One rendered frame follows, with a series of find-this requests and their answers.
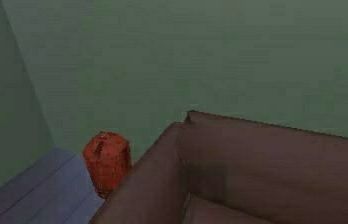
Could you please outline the brown sofa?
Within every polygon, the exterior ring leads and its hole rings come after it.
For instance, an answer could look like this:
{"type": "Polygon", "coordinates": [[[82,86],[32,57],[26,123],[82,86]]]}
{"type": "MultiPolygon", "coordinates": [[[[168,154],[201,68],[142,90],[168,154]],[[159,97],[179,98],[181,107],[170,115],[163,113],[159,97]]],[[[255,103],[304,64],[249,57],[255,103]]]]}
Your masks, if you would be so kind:
{"type": "Polygon", "coordinates": [[[348,138],[190,111],[88,224],[348,224],[348,138]]]}

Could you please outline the red bin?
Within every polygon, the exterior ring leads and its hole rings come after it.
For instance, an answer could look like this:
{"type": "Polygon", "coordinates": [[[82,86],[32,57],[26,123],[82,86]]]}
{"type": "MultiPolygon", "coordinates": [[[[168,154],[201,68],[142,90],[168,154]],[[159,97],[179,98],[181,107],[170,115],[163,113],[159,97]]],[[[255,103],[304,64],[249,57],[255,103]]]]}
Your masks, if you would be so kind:
{"type": "Polygon", "coordinates": [[[113,132],[101,131],[82,152],[97,195],[106,199],[132,168],[129,141],[113,132]]]}

